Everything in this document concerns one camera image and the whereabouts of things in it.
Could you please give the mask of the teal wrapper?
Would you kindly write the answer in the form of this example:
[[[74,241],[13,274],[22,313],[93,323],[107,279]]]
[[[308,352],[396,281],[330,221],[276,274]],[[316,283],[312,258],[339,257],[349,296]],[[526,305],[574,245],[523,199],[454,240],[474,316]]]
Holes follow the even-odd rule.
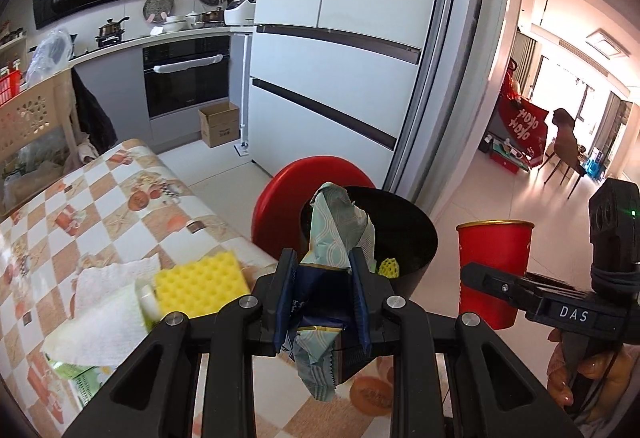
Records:
[[[348,254],[360,248],[373,271],[375,228],[347,190],[332,182],[322,184],[310,205],[309,250],[296,270],[293,328],[283,348],[312,398],[327,402],[340,384],[341,337],[349,321],[335,305],[352,292]]]

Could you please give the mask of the yellow sponge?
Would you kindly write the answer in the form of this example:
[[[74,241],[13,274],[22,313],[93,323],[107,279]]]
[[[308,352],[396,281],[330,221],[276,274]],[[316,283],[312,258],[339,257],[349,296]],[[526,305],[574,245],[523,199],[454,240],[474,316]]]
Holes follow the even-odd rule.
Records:
[[[154,278],[160,313],[179,311],[189,319],[216,314],[232,300],[250,294],[240,264],[231,252],[160,270]]]

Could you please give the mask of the red paper cup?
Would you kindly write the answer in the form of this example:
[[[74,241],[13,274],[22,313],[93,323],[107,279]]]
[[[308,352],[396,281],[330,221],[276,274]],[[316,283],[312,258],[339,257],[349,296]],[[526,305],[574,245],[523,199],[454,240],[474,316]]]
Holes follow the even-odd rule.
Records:
[[[460,270],[469,264],[524,276],[535,225],[530,221],[493,219],[459,224]],[[516,310],[504,300],[474,290],[460,280],[459,314],[475,312],[494,330],[514,325]]]

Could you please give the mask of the white paper towel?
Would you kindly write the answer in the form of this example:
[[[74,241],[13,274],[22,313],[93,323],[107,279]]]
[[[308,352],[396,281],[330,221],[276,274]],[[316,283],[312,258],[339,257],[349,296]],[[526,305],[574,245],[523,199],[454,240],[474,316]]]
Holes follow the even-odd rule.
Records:
[[[156,255],[82,270],[74,315],[46,337],[42,352],[74,366],[119,366],[152,328],[144,320],[134,282],[145,280],[154,288],[158,272],[160,258]]]

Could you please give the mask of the red plastic stool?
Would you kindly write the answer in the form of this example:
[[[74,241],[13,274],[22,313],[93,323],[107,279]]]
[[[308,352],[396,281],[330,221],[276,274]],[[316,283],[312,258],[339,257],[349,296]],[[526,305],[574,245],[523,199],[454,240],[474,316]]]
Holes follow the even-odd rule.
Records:
[[[301,158],[281,169],[266,185],[254,207],[250,239],[265,253],[279,259],[292,248],[302,258],[308,250],[300,215],[326,182],[341,187],[374,188],[371,179],[344,158],[320,155]]]

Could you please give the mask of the pale green small bottle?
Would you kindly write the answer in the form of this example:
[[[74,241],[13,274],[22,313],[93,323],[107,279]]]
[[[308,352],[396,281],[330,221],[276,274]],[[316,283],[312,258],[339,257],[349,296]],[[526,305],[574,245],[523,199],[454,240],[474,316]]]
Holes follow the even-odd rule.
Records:
[[[160,310],[160,304],[152,284],[148,281],[137,279],[134,282],[134,289],[136,290],[138,304],[145,322],[149,324],[160,322],[162,310]]]

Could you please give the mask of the cardboard box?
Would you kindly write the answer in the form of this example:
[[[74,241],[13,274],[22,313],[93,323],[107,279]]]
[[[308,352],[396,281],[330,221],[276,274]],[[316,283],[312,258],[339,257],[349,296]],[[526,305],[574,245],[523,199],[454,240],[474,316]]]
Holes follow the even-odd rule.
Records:
[[[240,138],[240,109],[226,100],[198,111],[201,136],[206,146],[214,148]]]

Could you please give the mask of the brown dining chair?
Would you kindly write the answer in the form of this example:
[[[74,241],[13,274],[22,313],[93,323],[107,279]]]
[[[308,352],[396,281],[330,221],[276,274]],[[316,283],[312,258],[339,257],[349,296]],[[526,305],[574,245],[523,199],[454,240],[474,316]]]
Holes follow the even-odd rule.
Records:
[[[570,198],[579,181],[587,173],[585,167],[582,166],[582,163],[579,161],[579,146],[574,135],[575,120],[566,109],[556,109],[552,115],[552,124],[558,128],[553,145],[553,156],[556,156],[558,161],[551,174],[544,180],[544,183],[546,184],[558,170],[559,166],[564,163],[566,172],[572,170],[578,175],[572,190],[570,190],[570,193],[567,195],[567,197]]]

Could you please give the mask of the checkered patterned tablecloth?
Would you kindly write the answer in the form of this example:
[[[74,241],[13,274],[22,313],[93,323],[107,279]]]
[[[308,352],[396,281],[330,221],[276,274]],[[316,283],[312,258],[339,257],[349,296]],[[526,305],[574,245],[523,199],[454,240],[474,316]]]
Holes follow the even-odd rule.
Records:
[[[80,410],[41,347],[73,317],[81,273],[149,257],[171,268],[230,252],[254,284],[276,263],[250,239],[268,182],[228,144],[157,154],[128,140],[2,220],[1,384],[31,432],[61,436]]]

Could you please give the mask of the built-in black oven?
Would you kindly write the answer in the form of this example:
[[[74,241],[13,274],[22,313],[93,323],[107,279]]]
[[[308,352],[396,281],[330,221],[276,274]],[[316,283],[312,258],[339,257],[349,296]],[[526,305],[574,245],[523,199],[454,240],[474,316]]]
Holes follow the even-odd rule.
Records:
[[[151,118],[228,97],[231,37],[199,37],[142,49]]]

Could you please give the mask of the white refrigerator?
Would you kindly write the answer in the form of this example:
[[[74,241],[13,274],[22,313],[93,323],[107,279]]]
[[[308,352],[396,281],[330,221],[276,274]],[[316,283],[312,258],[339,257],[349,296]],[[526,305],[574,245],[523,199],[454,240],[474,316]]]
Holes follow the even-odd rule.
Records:
[[[276,174],[339,156],[415,201],[482,0],[257,0],[248,148]]]

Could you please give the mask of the white rice cooker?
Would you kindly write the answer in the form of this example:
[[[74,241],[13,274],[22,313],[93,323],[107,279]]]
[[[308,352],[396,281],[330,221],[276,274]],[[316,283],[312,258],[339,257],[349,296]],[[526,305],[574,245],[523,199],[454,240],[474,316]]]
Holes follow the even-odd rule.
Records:
[[[255,8],[254,0],[228,0],[224,9],[224,24],[227,26],[253,25]]]

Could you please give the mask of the beige plastic shelf rack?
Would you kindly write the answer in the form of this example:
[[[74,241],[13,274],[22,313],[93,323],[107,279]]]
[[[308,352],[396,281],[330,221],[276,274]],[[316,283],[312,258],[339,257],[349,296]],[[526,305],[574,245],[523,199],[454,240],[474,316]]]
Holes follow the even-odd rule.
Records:
[[[1,170],[17,152],[61,128],[70,149],[72,169],[81,166],[76,98],[70,70],[57,72],[20,92],[1,106]]]

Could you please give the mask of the black cooking pot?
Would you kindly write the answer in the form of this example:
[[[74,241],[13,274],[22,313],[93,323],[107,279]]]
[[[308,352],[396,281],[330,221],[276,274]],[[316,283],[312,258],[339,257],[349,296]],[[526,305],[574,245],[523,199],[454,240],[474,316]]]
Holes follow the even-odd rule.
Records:
[[[104,48],[118,44],[122,41],[125,30],[122,24],[129,20],[129,16],[124,16],[119,21],[108,19],[105,24],[99,28],[99,34],[96,35],[96,44],[99,48]]]

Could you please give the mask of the red plastic basket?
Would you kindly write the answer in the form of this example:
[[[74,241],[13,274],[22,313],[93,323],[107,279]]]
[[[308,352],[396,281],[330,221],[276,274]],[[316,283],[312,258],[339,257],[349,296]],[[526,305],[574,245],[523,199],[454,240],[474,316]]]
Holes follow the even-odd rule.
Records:
[[[4,106],[20,93],[22,74],[19,70],[6,70],[0,77],[0,106]]]

